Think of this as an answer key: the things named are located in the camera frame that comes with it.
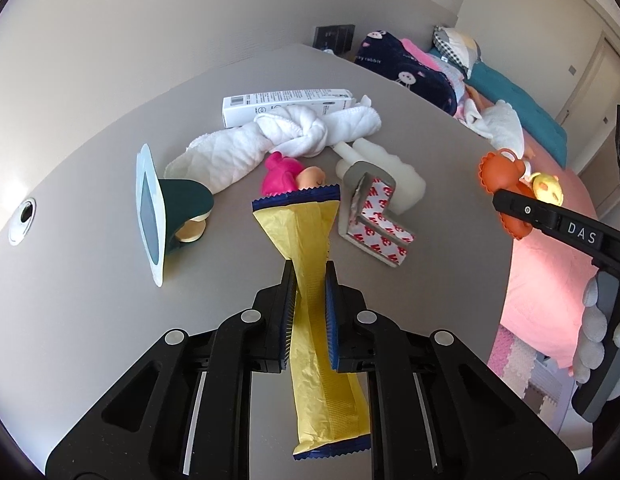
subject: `black electrical outlet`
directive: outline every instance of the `black electrical outlet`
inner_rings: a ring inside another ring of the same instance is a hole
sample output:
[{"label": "black electrical outlet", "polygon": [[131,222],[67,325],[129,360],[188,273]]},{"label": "black electrical outlet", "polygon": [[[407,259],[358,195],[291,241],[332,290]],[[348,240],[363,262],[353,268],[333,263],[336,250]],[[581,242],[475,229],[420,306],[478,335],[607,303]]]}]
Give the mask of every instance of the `black electrical outlet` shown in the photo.
[{"label": "black electrical outlet", "polygon": [[312,46],[319,50],[331,49],[337,56],[352,48],[354,25],[328,25],[314,30]]}]

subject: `gloved hand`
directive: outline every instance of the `gloved hand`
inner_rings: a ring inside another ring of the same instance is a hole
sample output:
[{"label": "gloved hand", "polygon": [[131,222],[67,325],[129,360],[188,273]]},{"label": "gloved hand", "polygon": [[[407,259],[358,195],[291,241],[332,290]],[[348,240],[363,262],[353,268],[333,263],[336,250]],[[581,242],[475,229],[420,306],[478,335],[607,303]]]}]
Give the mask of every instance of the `gloved hand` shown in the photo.
[{"label": "gloved hand", "polygon": [[[599,367],[603,361],[604,348],[601,341],[606,335],[608,320],[597,307],[598,299],[599,285],[597,277],[594,276],[583,293],[583,304],[586,309],[581,317],[577,349],[572,361],[574,379],[581,384],[590,379],[590,371]],[[614,333],[614,342],[620,348],[620,323]],[[620,396],[620,377],[608,400],[616,399],[618,396]]]}]

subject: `yellow packet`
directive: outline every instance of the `yellow packet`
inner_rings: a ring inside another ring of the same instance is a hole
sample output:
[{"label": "yellow packet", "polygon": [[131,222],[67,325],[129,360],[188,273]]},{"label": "yellow packet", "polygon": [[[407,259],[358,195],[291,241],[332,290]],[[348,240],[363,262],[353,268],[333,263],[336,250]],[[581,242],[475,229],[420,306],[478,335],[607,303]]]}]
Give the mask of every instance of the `yellow packet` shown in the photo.
[{"label": "yellow packet", "polygon": [[[370,414],[356,374],[338,374],[328,357],[325,264],[338,200],[261,209],[254,217],[295,266],[297,295],[290,346],[299,444],[296,458],[319,447],[370,434]],[[317,456],[365,449],[360,440]]]}]

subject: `pink toy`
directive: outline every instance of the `pink toy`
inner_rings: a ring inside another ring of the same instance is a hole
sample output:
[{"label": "pink toy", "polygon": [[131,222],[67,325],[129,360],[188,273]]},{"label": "pink toy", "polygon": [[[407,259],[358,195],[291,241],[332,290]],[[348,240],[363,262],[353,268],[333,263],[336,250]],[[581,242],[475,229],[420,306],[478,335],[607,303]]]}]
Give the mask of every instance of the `pink toy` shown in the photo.
[{"label": "pink toy", "polygon": [[266,159],[268,173],[261,184],[263,196],[289,193],[325,184],[325,173],[321,168],[304,168],[298,160],[274,152]]}]

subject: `yellow toy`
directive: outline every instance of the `yellow toy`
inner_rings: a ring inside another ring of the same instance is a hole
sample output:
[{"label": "yellow toy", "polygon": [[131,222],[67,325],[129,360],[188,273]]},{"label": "yellow toy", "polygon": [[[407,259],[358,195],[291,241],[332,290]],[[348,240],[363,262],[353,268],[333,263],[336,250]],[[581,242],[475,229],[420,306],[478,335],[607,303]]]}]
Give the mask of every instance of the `yellow toy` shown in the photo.
[{"label": "yellow toy", "polygon": [[547,173],[533,173],[530,175],[530,187],[538,200],[561,206],[564,203],[564,192],[559,184],[559,178]]}]

